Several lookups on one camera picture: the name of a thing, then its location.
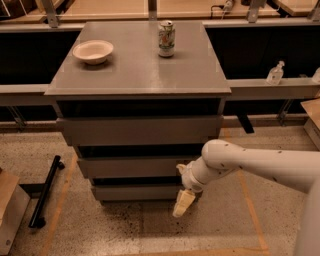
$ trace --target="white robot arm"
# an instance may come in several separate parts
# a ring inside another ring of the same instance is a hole
[[[244,169],[287,187],[308,193],[295,256],[319,256],[320,152],[246,149],[223,140],[211,140],[201,157],[178,166],[186,188],[179,193],[173,215],[180,217],[211,180]]]

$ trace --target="aluminum can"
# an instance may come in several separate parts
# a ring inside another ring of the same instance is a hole
[[[159,32],[159,55],[171,57],[174,54],[175,25],[171,20],[163,20],[158,25]]]

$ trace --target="floor marking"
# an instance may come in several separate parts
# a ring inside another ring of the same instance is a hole
[[[55,234],[55,231],[57,229],[57,225],[58,225],[58,221],[59,221],[59,217],[60,217],[60,214],[62,212],[62,208],[63,208],[63,203],[66,199],[66,196],[67,196],[67,193],[68,193],[68,190],[69,190],[69,186],[70,186],[70,181],[71,181],[71,178],[72,178],[72,174],[76,168],[76,164],[77,164],[77,160],[78,160],[78,157],[76,154],[74,154],[72,156],[72,160],[71,160],[71,164],[70,164],[70,167],[69,167],[69,170],[67,172],[67,175],[66,175],[66,179],[64,181],[64,185],[62,187],[62,190],[61,190],[61,193],[60,193],[60,196],[59,196],[59,199],[58,199],[58,203],[57,203],[57,206],[56,206],[56,211],[51,219],[51,224],[50,224],[50,227],[49,227],[49,230],[48,230],[48,235],[47,235],[47,238],[45,240],[45,243],[42,247],[42,250],[40,252],[40,256],[47,256],[49,254],[49,251],[50,251],[50,248],[51,248],[51,245],[52,245],[52,241],[53,241],[53,238],[54,238],[54,234]]]
[[[252,248],[230,248],[230,249],[213,249],[197,251],[179,251],[179,252],[158,252],[158,253],[140,253],[124,254],[118,256],[260,256],[265,255],[266,251],[260,247]]]
[[[264,255],[270,255],[270,252],[269,252],[269,249],[268,249],[268,245],[267,245],[267,243],[266,243],[266,241],[264,239],[264,235],[263,235],[263,232],[262,232],[262,228],[261,228],[261,225],[260,225],[256,210],[254,209],[253,201],[251,200],[251,197],[250,197],[250,194],[249,194],[249,189],[248,189],[244,174],[243,174],[243,172],[241,170],[238,170],[237,171],[237,175],[238,175],[238,178],[240,180],[240,184],[241,184],[241,187],[242,187],[242,192],[243,192],[244,198],[245,198],[245,200],[247,202],[247,205],[248,205],[248,208],[249,208],[249,212],[250,212],[250,215],[251,215],[251,218],[252,218],[252,221],[253,221],[253,225],[254,225],[256,233],[258,235],[258,239],[259,239],[259,243],[260,243],[261,249],[264,251],[263,254]]]

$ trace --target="can lid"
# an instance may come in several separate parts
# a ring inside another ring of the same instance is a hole
[[[160,25],[164,26],[164,27],[170,27],[170,26],[173,26],[173,21],[171,21],[171,20],[163,20],[163,21],[160,22]]]

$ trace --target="speckled floor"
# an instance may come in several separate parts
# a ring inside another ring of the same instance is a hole
[[[248,148],[317,150],[303,126],[255,127],[254,134],[224,128],[221,139]],[[46,226],[28,228],[37,202],[32,199],[11,256],[293,253],[305,195],[244,171],[210,183],[186,215],[176,219],[174,202],[95,201],[73,149],[58,132],[6,130],[0,133],[0,152],[0,166],[18,175],[20,183],[44,182],[56,154],[66,164],[54,180],[44,211]]]

